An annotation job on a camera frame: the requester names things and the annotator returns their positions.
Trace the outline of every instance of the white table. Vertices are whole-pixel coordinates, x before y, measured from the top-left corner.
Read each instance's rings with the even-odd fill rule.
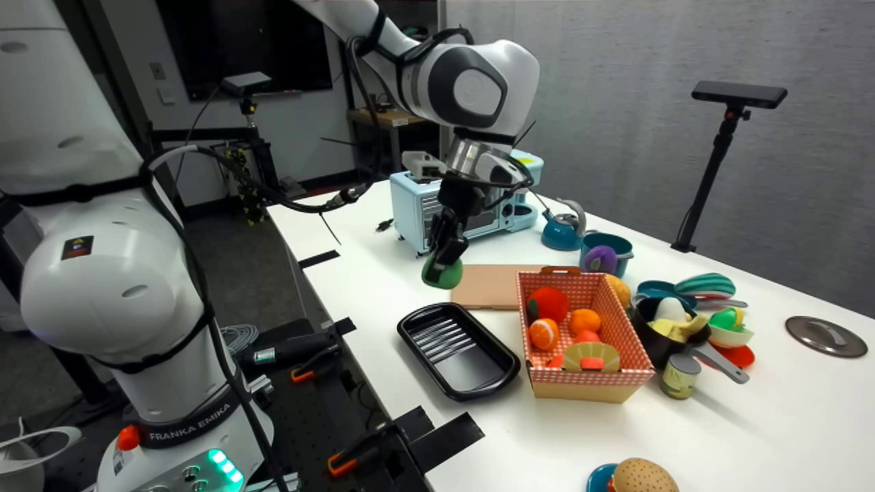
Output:
[[[875,346],[873,320],[766,281],[699,255],[590,216],[590,230],[635,242],[627,281],[680,281],[694,272],[728,272],[755,330],[758,363],[747,386],[702,368],[698,394],[666,399],[657,379],[624,404],[534,399],[525,372],[482,402],[453,402],[397,337],[397,322],[449,293],[419,281],[421,259],[394,230],[391,190],[378,182],[357,205],[327,212],[342,242],[316,216],[271,207],[290,252],[303,259],[335,248],[338,257],[305,268],[305,279],[333,320],[350,317],[348,337],[370,382],[391,415],[421,404],[439,427],[471,412],[484,439],[430,472],[435,488],[580,492],[605,461],[648,457],[661,461],[680,488],[702,492],[864,492],[875,488],[875,356],[840,360],[811,352],[785,333],[789,313],[814,313],[856,330]],[[576,255],[538,242],[540,220],[516,234],[479,241],[464,261],[573,264]],[[476,312],[521,360],[520,313]]]

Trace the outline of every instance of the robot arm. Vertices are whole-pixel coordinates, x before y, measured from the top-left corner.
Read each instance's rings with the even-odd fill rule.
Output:
[[[419,43],[372,0],[294,2],[356,47],[408,111],[449,125],[461,138],[510,144],[525,129],[538,61],[520,43],[449,43],[439,33]]]
[[[508,156],[538,88],[538,61],[514,41],[472,43],[468,30],[408,37],[372,0],[294,0],[356,47],[412,115],[453,129],[456,144],[439,182],[424,281],[453,286],[468,248],[464,223],[493,189],[525,189],[531,175]]]

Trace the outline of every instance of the wooden board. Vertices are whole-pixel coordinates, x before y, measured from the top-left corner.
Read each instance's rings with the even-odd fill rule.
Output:
[[[452,300],[468,309],[516,312],[520,272],[538,272],[540,264],[464,264]]]

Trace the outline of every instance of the rectangular black tray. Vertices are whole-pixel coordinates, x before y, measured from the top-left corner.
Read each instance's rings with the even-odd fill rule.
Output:
[[[398,337],[452,399],[495,394],[520,372],[520,358],[460,304],[411,312]]]

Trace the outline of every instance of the black stand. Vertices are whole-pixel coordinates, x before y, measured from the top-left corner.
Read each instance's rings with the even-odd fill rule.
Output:
[[[720,122],[720,132],[713,137],[713,149],[702,175],[699,189],[694,190],[694,199],[680,220],[679,238],[672,248],[679,252],[694,252],[691,234],[694,226],[699,223],[702,207],[709,203],[713,178],[720,171],[721,159],[728,156],[733,144],[733,133],[737,129],[737,118],[750,121],[747,106],[758,108],[776,108],[785,100],[787,89],[785,88],[766,88],[766,85],[735,85],[735,81],[698,81],[691,89],[691,99],[698,100],[720,100],[728,103],[728,111]]]
[[[721,163],[721,159],[728,156],[728,149],[733,144],[733,133],[737,129],[737,118],[750,121],[750,108],[744,108],[740,103],[728,103],[728,111],[725,111],[725,118],[720,122],[720,132],[713,137],[713,149],[711,149],[706,175],[699,181],[699,189],[694,190],[694,199],[691,199],[691,205],[689,205],[689,210],[687,210],[687,216],[680,220],[679,238],[672,242],[672,248],[679,248],[679,252],[694,252],[691,234],[694,234],[694,226],[699,223],[699,216],[706,210],[706,203],[709,203],[713,178],[720,171],[720,163]]]

